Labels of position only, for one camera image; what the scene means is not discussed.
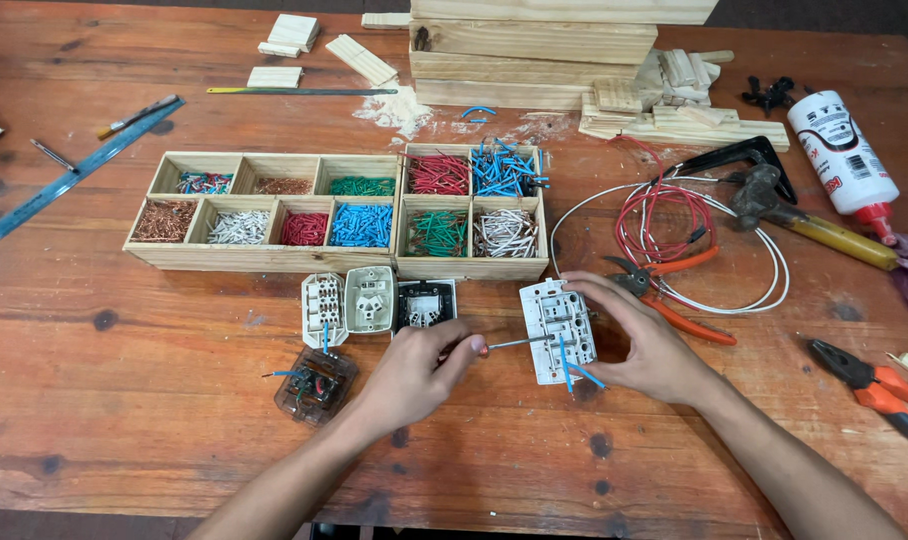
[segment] blue ruler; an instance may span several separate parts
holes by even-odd
[[[73,188],[81,180],[90,176],[90,174],[98,170],[100,166],[109,162],[113,156],[124,151],[124,148],[130,146],[131,143],[139,139],[143,134],[153,129],[154,126],[159,124],[164,118],[167,118],[171,113],[180,109],[183,104],[184,100],[178,99],[172,104],[165,105],[140,120],[137,120],[118,133],[117,136],[110,141],[107,141],[107,143],[101,146],[97,152],[91,153],[84,161],[78,163],[76,167],[77,170],[80,171],[79,174],[74,174],[72,172],[64,173],[64,176],[46,185],[43,189],[38,191],[36,195],[31,197],[28,202],[24,202],[8,212],[0,219],[0,239],[10,235],[17,227],[27,223],[28,219],[37,215],[39,211],[46,208],[47,205],[52,203],[57,197],[67,193],[70,188]]]

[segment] red bottle cap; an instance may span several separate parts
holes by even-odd
[[[887,218],[893,215],[891,205],[886,202],[875,202],[868,204],[857,210],[854,215],[864,225],[873,227],[874,232],[880,237],[881,243],[885,246],[892,246],[897,243],[897,238],[893,235],[891,223]]]

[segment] hammer head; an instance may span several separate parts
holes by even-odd
[[[730,209],[737,215],[738,229],[753,231],[760,225],[760,218],[780,205],[773,190],[780,180],[780,169],[761,163],[748,171],[744,187],[730,198]]]

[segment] red wire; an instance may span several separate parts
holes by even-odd
[[[617,245],[628,259],[637,264],[637,258],[634,256],[633,252],[639,252],[641,255],[650,257],[654,261],[667,263],[680,259],[693,244],[693,242],[688,243],[687,240],[676,243],[660,243],[651,239],[651,220],[654,215],[654,207],[661,201],[664,203],[686,205],[691,213],[692,222],[691,234],[689,236],[692,236],[698,228],[704,227],[706,232],[710,234],[710,245],[713,247],[717,240],[715,238],[714,222],[710,217],[710,206],[707,205],[707,202],[704,202],[703,198],[698,194],[690,193],[672,185],[664,185],[664,163],[660,160],[660,156],[646,144],[627,135],[618,135],[607,142],[615,141],[617,139],[631,141],[637,146],[640,146],[653,157],[653,160],[657,163],[658,167],[657,181],[654,183],[651,190],[641,190],[629,197],[628,200],[624,202],[624,207],[621,208],[620,215],[617,216],[617,224],[614,228]],[[640,207],[644,202],[647,203],[647,213],[643,223],[640,224],[641,229],[635,236],[626,227],[625,221],[628,215],[632,214],[633,211]],[[641,235],[645,237],[644,240],[646,240],[647,248],[645,248],[640,241]]]

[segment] hand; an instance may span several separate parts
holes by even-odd
[[[404,326],[370,375],[355,411],[377,438],[430,416],[484,349],[482,335],[471,335],[458,319],[429,328]],[[447,359],[442,352],[453,347]]]
[[[564,272],[563,290],[580,292],[600,304],[630,337],[623,363],[581,366],[604,383],[633,388],[656,400],[696,407],[705,387],[720,376],[697,356],[654,309],[610,279],[589,272]]]

